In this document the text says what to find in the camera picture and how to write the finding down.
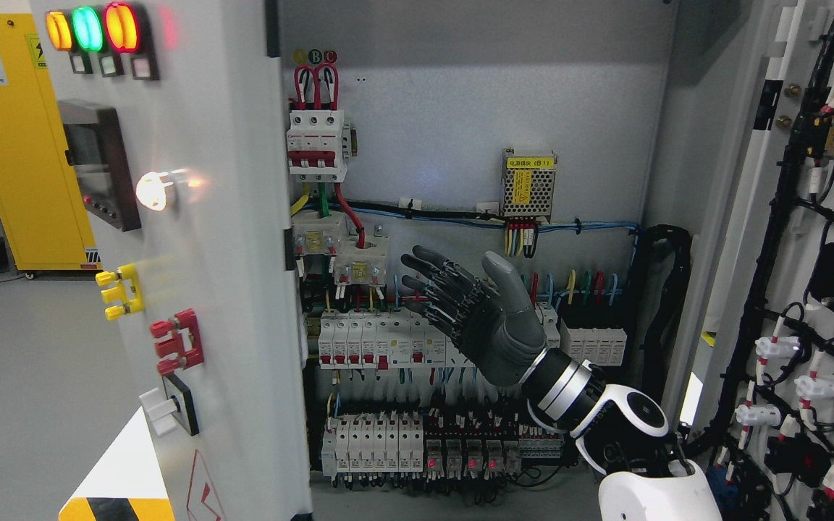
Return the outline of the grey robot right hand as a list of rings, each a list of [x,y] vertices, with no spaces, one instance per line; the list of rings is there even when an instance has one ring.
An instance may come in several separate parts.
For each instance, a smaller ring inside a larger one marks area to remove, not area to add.
[[[546,334],[510,261],[486,251],[482,278],[421,246],[401,261],[431,282],[427,286],[412,276],[401,278],[404,286],[428,299],[410,301],[407,309],[446,334],[493,385],[507,388],[523,381],[545,349]]]

